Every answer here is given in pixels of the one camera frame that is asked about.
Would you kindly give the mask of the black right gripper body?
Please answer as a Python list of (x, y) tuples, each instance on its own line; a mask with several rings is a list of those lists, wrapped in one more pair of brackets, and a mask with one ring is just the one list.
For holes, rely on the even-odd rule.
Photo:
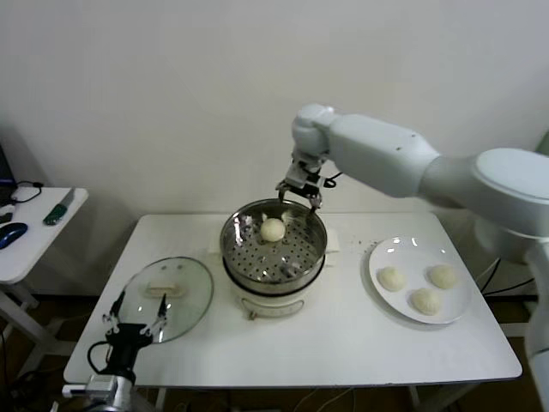
[(310, 168), (307, 164), (302, 161), (297, 163), (297, 188), (303, 193), (307, 194), (311, 189), (317, 188), (321, 190), (322, 188), (322, 177), (319, 174), (319, 170), (315, 168)]

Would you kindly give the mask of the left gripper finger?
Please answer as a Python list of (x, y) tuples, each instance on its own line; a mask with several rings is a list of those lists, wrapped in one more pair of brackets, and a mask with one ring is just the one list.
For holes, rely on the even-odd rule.
[(102, 315), (102, 322), (106, 328), (106, 335), (117, 334), (119, 332), (119, 312), (124, 302), (125, 291), (122, 290), (117, 299), (112, 303), (108, 313)]
[(160, 306), (157, 312), (155, 321), (149, 324), (144, 330), (143, 334), (145, 336), (154, 336), (157, 333), (163, 331), (167, 323), (167, 303), (166, 303), (166, 294), (162, 295), (160, 301)]

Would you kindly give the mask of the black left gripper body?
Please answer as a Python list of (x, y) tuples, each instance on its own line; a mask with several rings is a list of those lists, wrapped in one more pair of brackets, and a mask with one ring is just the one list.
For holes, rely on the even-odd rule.
[(145, 324), (119, 324), (118, 332), (106, 333), (112, 351), (104, 372), (106, 374), (133, 374), (139, 351), (154, 341), (149, 332), (142, 332)]

